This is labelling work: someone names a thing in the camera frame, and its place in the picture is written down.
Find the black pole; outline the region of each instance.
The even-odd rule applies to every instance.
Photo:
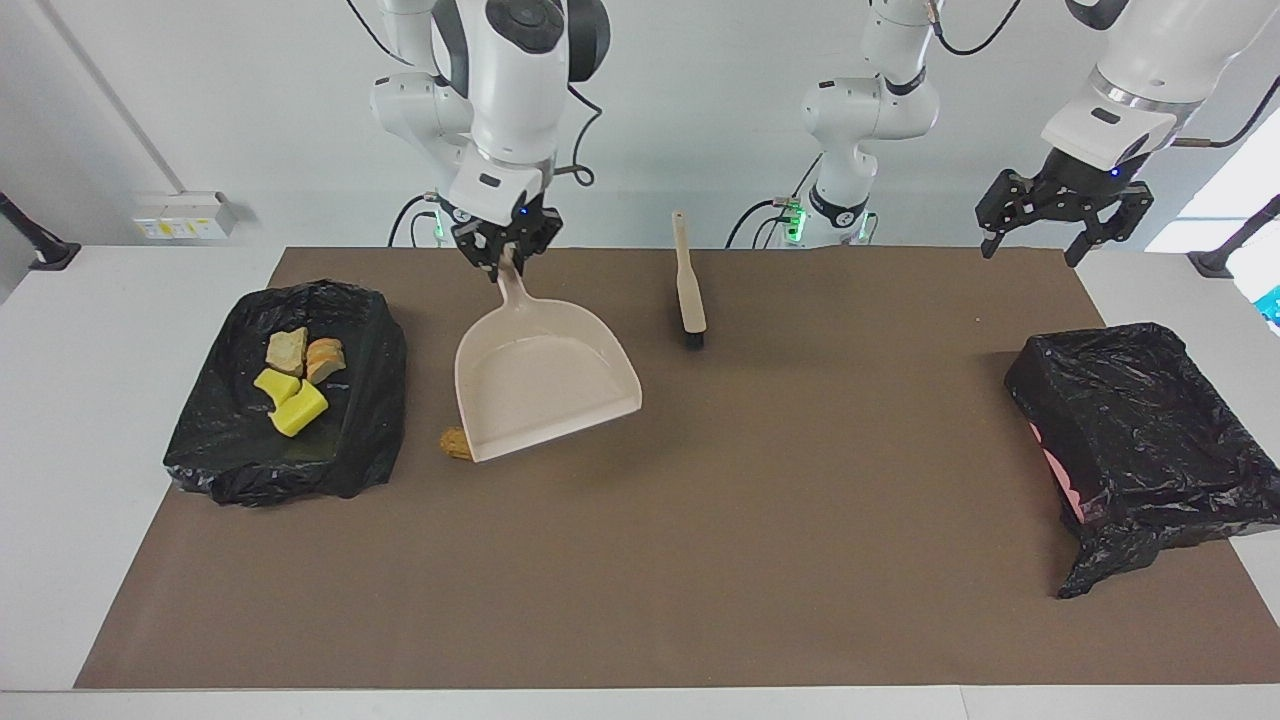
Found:
[[[1188,252],[1187,259],[1192,261],[1196,270],[1206,278],[1231,278],[1231,270],[1226,269],[1226,259],[1231,256],[1233,252],[1244,247],[1244,243],[1249,241],[1262,225],[1276,219],[1280,215],[1280,195],[1271,199],[1266,208],[1258,210],[1252,218],[1244,220],[1244,225],[1235,231],[1222,247],[1210,252]]]
[[[63,242],[56,234],[24,215],[3,192],[0,192],[0,215],[8,218],[36,249],[36,259],[28,265],[32,270],[61,270],[79,252],[78,242]]]

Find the white table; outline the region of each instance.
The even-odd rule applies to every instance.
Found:
[[[228,309],[279,250],[87,247],[0,305],[0,717],[1272,717],[1280,685],[68,692],[169,486],[178,410]],[[1180,256],[1082,266],[1108,324],[1178,332],[1280,457],[1280,338]],[[1280,618],[1280,533],[1235,538]]]

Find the beige dustpan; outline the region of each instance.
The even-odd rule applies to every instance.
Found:
[[[640,379],[599,318],[572,302],[530,297],[509,247],[498,287],[502,307],[471,325],[453,363],[476,462],[640,409]]]

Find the trash bag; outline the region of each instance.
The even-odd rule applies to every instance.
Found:
[[[1005,375],[1080,543],[1061,598],[1188,547],[1280,523],[1280,470],[1155,323],[1036,336]]]
[[[342,341],[347,369],[317,387],[329,409],[297,437],[253,387],[271,333],[306,325]],[[218,333],[174,428],[165,469],[219,505],[266,506],[324,493],[355,497],[390,478],[404,436],[404,333],[380,292],[317,281],[246,295]]]

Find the brown tabletop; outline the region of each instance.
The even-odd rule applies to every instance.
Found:
[[[530,292],[609,324],[644,409],[472,465],[436,438],[497,290],[456,251],[285,252],[274,286],[360,283],[404,328],[392,482],[269,510],[170,492],[77,687],[1280,682],[1226,542],[1052,597],[1074,541],[1001,378],[1028,336],[1101,325],[1060,252],[694,264],[701,352],[671,252],[534,259]]]

